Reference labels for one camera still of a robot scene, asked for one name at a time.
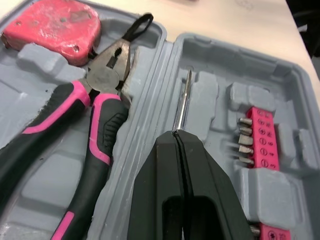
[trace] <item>gray plastic tray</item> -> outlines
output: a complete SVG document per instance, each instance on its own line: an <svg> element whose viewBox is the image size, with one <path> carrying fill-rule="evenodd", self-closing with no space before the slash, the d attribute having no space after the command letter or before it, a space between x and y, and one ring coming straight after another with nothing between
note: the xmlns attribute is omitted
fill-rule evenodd
<svg viewBox="0 0 320 240"><path fill-rule="evenodd" d="M0 22L20 14L23 2ZM137 17L88 3L101 19L97 52L121 37ZM320 115L309 76L299 66L192 33L166 42L153 23L132 46L125 89L128 121L113 150L87 239L125 240L133 184L155 139L171 130L187 70L192 87L185 130L197 135L229 175L251 222L288 229L293 240L320 239ZM86 74L58 53L29 44L19 53L0 47L0 147L32 120L56 85ZM237 118L256 106L274 113L280 172L248 169L235 160ZM49 239L74 194L84 163L89 113L52 144L29 169L0 219L0 236Z"/></svg>

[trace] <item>pink tape measure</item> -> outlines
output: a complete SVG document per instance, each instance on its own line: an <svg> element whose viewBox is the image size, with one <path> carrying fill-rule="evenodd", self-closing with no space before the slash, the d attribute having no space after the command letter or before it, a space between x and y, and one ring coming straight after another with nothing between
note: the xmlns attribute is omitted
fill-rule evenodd
<svg viewBox="0 0 320 240"><path fill-rule="evenodd" d="M82 66L100 42L98 13L75 0L40 0L28 7L3 31L7 48L21 50L35 43L64 56L69 64Z"/></svg>

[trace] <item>flathead bit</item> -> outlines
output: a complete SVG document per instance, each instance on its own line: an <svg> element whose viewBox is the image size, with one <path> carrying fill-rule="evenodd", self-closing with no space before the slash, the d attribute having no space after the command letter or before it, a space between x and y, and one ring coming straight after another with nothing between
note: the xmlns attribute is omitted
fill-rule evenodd
<svg viewBox="0 0 320 240"><path fill-rule="evenodd" d="M260 237L261 231L258 227L250 225L250 229L254 237Z"/></svg>
<svg viewBox="0 0 320 240"><path fill-rule="evenodd" d="M252 135L252 129L249 128L249 127L242 126L242 127L239 128L239 130L240 130L241 134L244 134L244 135L247 135L247 136L251 136Z"/></svg>
<svg viewBox="0 0 320 240"><path fill-rule="evenodd" d="M246 157L243 157L243 156L239 157L239 161L244 163L244 164L251 165L251 166L255 165L255 162L253 160L251 160L249 158L246 158Z"/></svg>
<svg viewBox="0 0 320 240"><path fill-rule="evenodd" d="M238 143L242 145L252 146L254 144L254 139L250 136L240 134Z"/></svg>
<svg viewBox="0 0 320 240"><path fill-rule="evenodd" d="M239 146L239 152L244 153L244 154L251 154L251 155L254 154L253 149L246 147L246 146L242 146L242 145Z"/></svg>
<svg viewBox="0 0 320 240"><path fill-rule="evenodd" d="M248 125L249 127L252 126L252 119L247 117L240 117L238 123Z"/></svg>

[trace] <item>table surface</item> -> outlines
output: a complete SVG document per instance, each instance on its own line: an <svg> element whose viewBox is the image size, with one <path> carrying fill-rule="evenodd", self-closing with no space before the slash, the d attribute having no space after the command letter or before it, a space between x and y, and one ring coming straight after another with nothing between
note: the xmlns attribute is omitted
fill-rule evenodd
<svg viewBox="0 0 320 240"><path fill-rule="evenodd" d="M143 14L164 25L167 40L192 32L299 64L309 74L318 105L320 82L286 0L92 0ZM22 0L2 0L0 18Z"/></svg>

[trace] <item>pink rubber grip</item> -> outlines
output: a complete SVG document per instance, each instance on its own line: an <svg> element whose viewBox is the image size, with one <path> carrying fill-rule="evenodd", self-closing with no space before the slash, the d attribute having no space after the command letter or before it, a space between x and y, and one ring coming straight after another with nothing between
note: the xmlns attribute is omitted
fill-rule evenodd
<svg viewBox="0 0 320 240"><path fill-rule="evenodd" d="M282 230L262 223L260 223L260 232L259 240L291 240L289 230Z"/></svg>
<svg viewBox="0 0 320 240"><path fill-rule="evenodd" d="M61 240L64 236L65 232L67 231L72 219L74 218L75 214L71 211L68 211L64 218L62 219L59 227L56 229L54 235L52 236L51 240Z"/></svg>
<svg viewBox="0 0 320 240"><path fill-rule="evenodd" d="M100 120L100 113L101 113L101 107L104 101L108 99L117 99L121 101L120 97L116 94L111 93L105 93L105 94L99 94L94 102L93 102L93 116L92 116L92 122L91 122L91 131L90 131L90 139L89 139L89 148L91 153L101 161L105 162L106 164L110 164L110 156L103 153L99 150L97 145L97 139L98 139L98 128L99 128L99 120Z"/></svg>
<svg viewBox="0 0 320 240"><path fill-rule="evenodd" d="M85 107L90 106L90 97L80 81L74 81L73 91L68 96L68 98L53 112L47 117L43 122L37 126L29 126L22 133L23 134L35 134L46 130L50 127L55 121L57 121L71 106L76 100L80 100Z"/></svg>
<svg viewBox="0 0 320 240"><path fill-rule="evenodd" d="M246 117L252 119L254 168L278 171L278 150L272 113L252 107Z"/></svg>

